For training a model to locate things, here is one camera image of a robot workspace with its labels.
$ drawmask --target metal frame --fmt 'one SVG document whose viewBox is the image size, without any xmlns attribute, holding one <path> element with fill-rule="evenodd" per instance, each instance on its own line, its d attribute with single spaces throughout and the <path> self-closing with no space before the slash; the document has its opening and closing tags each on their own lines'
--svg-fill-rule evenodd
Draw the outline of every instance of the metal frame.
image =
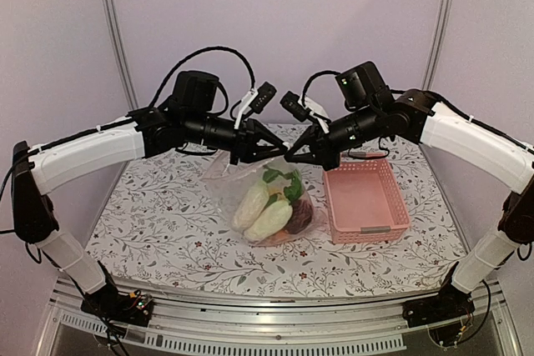
<svg viewBox="0 0 534 356">
<path fill-rule="evenodd" d="M 440 58 L 443 40 L 445 38 L 447 23 L 449 21 L 451 4 L 452 0 L 440 1 L 436 30 L 434 31 L 434 39 L 432 40 L 431 54 L 428 57 L 425 76 L 423 78 L 423 84 L 421 85 L 421 89 L 423 91 L 427 91 L 431 88 L 432 82 L 434 81 L 434 76 L 436 75 L 437 64 Z"/>
<path fill-rule="evenodd" d="M 431 87 L 436 74 L 441 47 L 452 0 L 441 0 L 436 31 L 431 53 L 426 66 L 422 88 Z M 118 18 L 113 0 L 103 0 L 113 51 L 123 84 L 124 94 L 131 109 L 139 108 L 137 97 L 128 70 L 123 41 L 118 27 Z M 453 220 L 458 227 L 462 242 L 468 243 L 457 218 L 445 198 Z M 378 298 L 256 298 L 223 293 L 205 293 L 187 289 L 162 287 L 132 279 L 116 278 L 119 289 L 130 292 L 141 288 L 152 293 L 156 300 L 154 318 L 148 328 L 128 327 L 126 343 L 169 351 L 169 346 L 206 347 L 216 343 L 220 346 L 240 348 L 243 353 L 253 354 L 254 349 L 270 349 L 270 354 L 304 354 L 304 349 L 325 348 L 347 343 L 369 343 L 376 338 L 398 338 L 415 329 L 408 328 L 402 318 L 402 303 L 408 298 L 422 298 L 428 293 L 414 295 L 386 295 Z M 522 355 L 510 311 L 497 281 L 490 282 L 492 293 L 492 317 L 506 355 Z M 476 314 L 484 313 L 487 301 L 486 290 L 480 287 L 473 291 Z M 53 291 L 46 314 L 42 336 L 38 341 L 37 355 L 49 355 L 60 324 L 67 315 L 79 315 L 87 321 L 81 324 L 86 330 L 98 335 L 98 321 L 79 312 L 82 299 L 72 283 L 60 278 Z"/>
<path fill-rule="evenodd" d="M 139 108 L 139 102 L 135 94 L 134 85 L 132 84 L 123 39 L 118 28 L 115 2 L 114 0 L 102 0 L 102 2 L 103 10 L 106 14 L 106 22 L 108 23 L 109 36 L 113 45 L 113 52 L 115 53 L 115 60 L 117 61 L 118 74 L 123 84 L 124 96 L 126 97 L 130 110 L 135 110 Z"/>
<path fill-rule="evenodd" d="M 259 298 L 159 287 L 123 278 L 118 278 L 117 284 L 124 292 L 149 288 L 156 302 L 149 327 L 128 326 L 124 342 L 170 353 L 218 354 L 220 349 L 226 349 L 226 354 L 242 356 L 251 356 L 254 350 L 257 355 L 285 356 L 291 350 L 294 355 L 305 355 L 329 349 L 330 354 L 379 354 L 386 351 L 382 344 L 392 341 L 396 348 L 403 348 L 403 334 L 427 329 L 408 328 L 402 318 L 402 303 L 407 297 L 366 302 L 352 298 Z M 492 318 L 504 354 L 520 356 L 521 348 L 499 283 L 490 281 L 490 290 Z M 485 287 L 473 291 L 472 297 L 480 320 L 486 312 Z M 103 336 L 99 321 L 79 311 L 81 302 L 73 284 L 67 278 L 59 279 L 50 299 L 38 356 L 50 354 L 60 324 Z M 372 343 L 380 348 L 364 348 Z M 353 346 L 364 351 L 347 352 Z"/>
</svg>

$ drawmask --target black mount bracket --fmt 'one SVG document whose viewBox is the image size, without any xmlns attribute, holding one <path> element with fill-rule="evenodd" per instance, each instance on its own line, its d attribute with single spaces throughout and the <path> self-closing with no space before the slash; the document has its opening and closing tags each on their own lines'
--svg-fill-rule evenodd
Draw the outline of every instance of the black mount bracket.
<svg viewBox="0 0 534 356">
<path fill-rule="evenodd" d="M 32 163 L 26 158 L 29 146 L 26 141 L 13 148 L 16 163 L 11 184 L 13 225 L 15 234 L 26 243 L 41 242 L 59 229 L 53 215 L 53 204 L 48 195 L 42 195 L 33 179 Z"/>
<path fill-rule="evenodd" d="M 499 230 L 516 243 L 534 242 L 534 177 L 521 195 L 511 193 L 502 209 L 504 213 L 499 222 Z"/>
<path fill-rule="evenodd" d="M 109 320 L 148 327 L 154 310 L 152 296 L 139 294 L 133 298 L 119 293 L 111 274 L 103 264 L 98 264 L 104 272 L 106 284 L 95 293 L 84 296 L 81 310 Z"/>
<path fill-rule="evenodd" d="M 410 328 L 459 318 L 475 311 L 471 294 L 452 286 L 452 274 L 457 264 L 446 275 L 437 295 L 410 300 L 402 305 L 402 317 Z"/>
</svg>

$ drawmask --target table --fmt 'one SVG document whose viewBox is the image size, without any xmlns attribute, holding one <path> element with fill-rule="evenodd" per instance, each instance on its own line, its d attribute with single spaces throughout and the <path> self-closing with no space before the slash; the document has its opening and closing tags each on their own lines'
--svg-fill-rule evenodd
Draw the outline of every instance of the table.
<svg viewBox="0 0 534 356">
<path fill-rule="evenodd" d="M 269 127 L 289 142 L 305 129 Z M 214 157 L 170 151 L 127 166 L 87 250 L 119 277 L 217 293 L 374 297 L 438 288 L 466 251 L 421 150 L 401 138 L 387 146 L 411 217 L 395 242 L 334 245 L 324 227 L 292 243 L 253 248 L 221 221 L 200 181 Z M 364 149 L 376 151 L 377 143 Z M 299 168 L 323 208 L 321 168 Z"/>
</svg>

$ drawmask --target white wall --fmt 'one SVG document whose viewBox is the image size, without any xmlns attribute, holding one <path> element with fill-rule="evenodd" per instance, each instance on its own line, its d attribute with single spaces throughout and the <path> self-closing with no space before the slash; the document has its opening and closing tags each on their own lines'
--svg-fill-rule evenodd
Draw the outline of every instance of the white wall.
<svg viewBox="0 0 534 356">
<path fill-rule="evenodd" d="M 294 121 L 279 105 L 282 94 L 299 93 L 322 69 L 344 71 L 374 60 L 387 82 L 419 87 L 439 7 L 439 0 L 115 1 L 141 104 L 182 57 L 222 44 L 249 59 L 259 83 L 267 80 L 279 90 L 259 117 L 264 122 Z M 246 70 L 233 55 L 203 55 L 184 68 L 219 75 L 231 103 L 248 89 Z M 317 80 L 309 95 L 331 117 L 345 112 L 332 77 Z"/>
<path fill-rule="evenodd" d="M 534 0 L 453 0 L 433 90 L 482 121 L 534 143 L 533 27 Z M 431 152 L 431 161 L 469 242 L 476 243 L 497 224 L 507 190 L 448 154 Z M 532 263 L 513 257 L 499 272 L 525 354 L 534 354 Z"/>
<path fill-rule="evenodd" d="M 127 112 L 101 0 L 1 0 L 0 172 L 21 140 L 46 143 Z M 53 193 L 60 224 L 83 243 L 114 176 L 108 168 Z M 0 229 L 12 227 L 10 198 Z M 57 274 L 14 235 L 0 238 L 0 354 L 27 356 Z"/>
</svg>

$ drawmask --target purple vegetable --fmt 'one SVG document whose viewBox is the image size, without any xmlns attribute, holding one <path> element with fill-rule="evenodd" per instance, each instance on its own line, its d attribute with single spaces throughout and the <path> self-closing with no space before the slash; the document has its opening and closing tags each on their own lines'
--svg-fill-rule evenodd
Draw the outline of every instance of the purple vegetable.
<svg viewBox="0 0 534 356">
<path fill-rule="evenodd" d="M 314 207 L 309 201 L 303 199 L 295 200 L 291 207 L 293 208 L 293 214 L 291 214 L 291 218 L 285 225 L 284 230 L 295 235 L 310 225 L 314 216 Z"/>
</svg>

